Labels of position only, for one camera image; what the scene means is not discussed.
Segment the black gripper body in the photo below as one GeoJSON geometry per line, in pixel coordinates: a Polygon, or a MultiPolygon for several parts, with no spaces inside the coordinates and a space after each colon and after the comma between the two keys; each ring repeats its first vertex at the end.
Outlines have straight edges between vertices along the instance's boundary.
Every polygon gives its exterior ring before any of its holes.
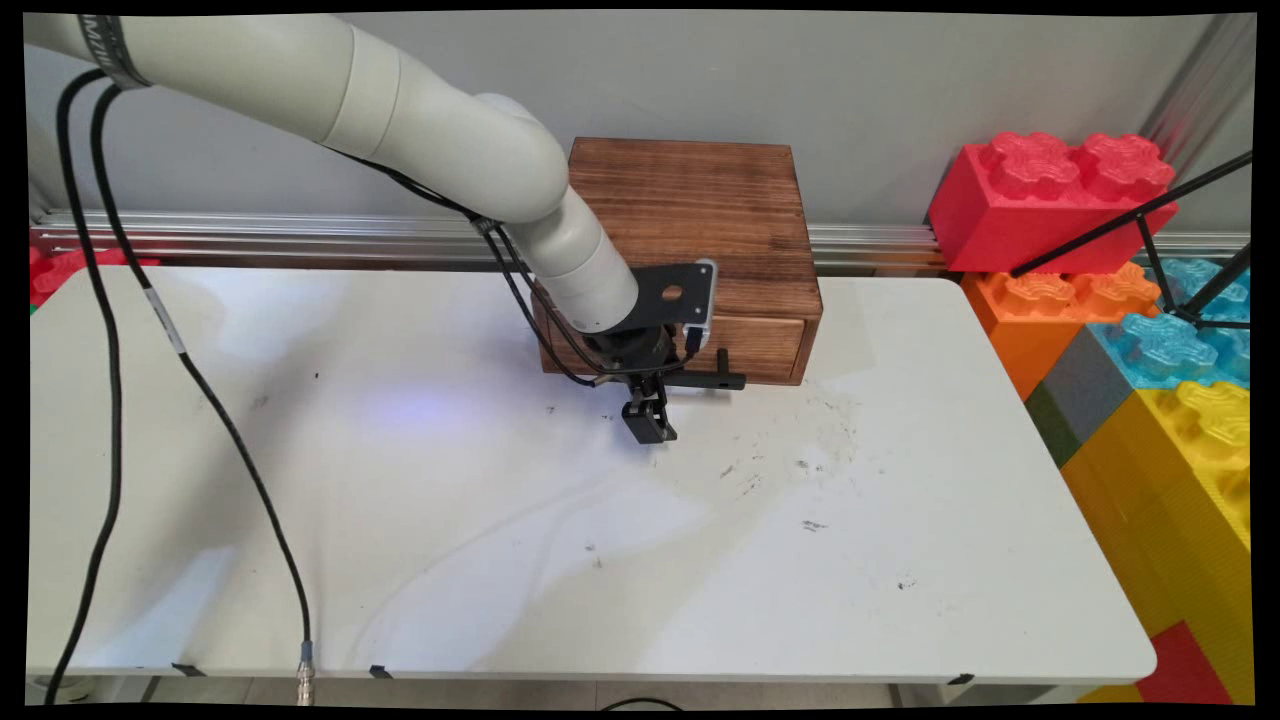
{"type": "Polygon", "coordinates": [[[582,342],[594,368],[620,372],[621,375],[648,377],[684,366],[684,359],[676,350],[673,325],[584,334],[582,342]]]}

